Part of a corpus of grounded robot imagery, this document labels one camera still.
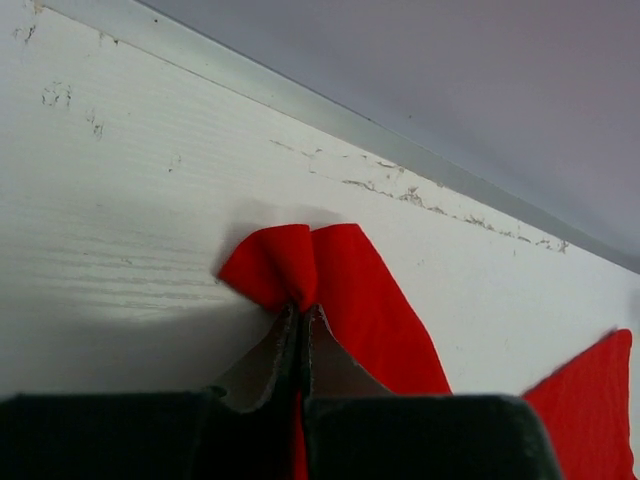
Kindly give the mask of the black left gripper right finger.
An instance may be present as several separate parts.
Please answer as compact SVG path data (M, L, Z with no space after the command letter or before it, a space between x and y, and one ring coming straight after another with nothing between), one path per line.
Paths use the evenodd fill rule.
M302 417L312 479L560 479L541 420L507 395L398 395L304 317Z

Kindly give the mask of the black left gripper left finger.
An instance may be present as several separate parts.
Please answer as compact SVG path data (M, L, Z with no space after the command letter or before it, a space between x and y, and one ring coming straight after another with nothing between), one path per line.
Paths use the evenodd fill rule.
M200 390L20 394L1 403L4 479L290 479L300 313Z

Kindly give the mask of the bright red t shirt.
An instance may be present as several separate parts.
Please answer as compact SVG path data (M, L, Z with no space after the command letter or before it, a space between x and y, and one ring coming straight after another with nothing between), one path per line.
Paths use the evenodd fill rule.
M294 303L324 309L339 343L399 394L451 388L423 323L356 224L269 227L246 237L218 278L271 312ZM524 394L546 427L568 479L630 479L629 364L632 334L620 329Z

